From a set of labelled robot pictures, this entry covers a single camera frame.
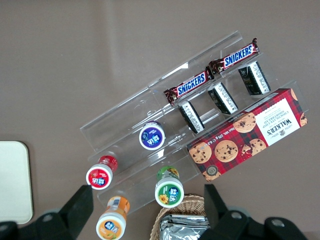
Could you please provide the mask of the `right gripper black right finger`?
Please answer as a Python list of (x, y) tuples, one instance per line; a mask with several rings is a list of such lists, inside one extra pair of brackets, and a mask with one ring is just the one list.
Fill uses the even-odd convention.
[(210, 228), (203, 233), (204, 240), (246, 240), (249, 218), (239, 210), (230, 210), (216, 187), (204, 186), (204, 210)]

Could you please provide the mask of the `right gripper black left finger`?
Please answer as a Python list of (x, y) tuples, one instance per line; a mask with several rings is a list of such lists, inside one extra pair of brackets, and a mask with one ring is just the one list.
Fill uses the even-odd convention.
[(36, 221), (38, 240), (75, 240), (94, 209), (92, 187), (81, 186), (58, 211), (48, 212)]

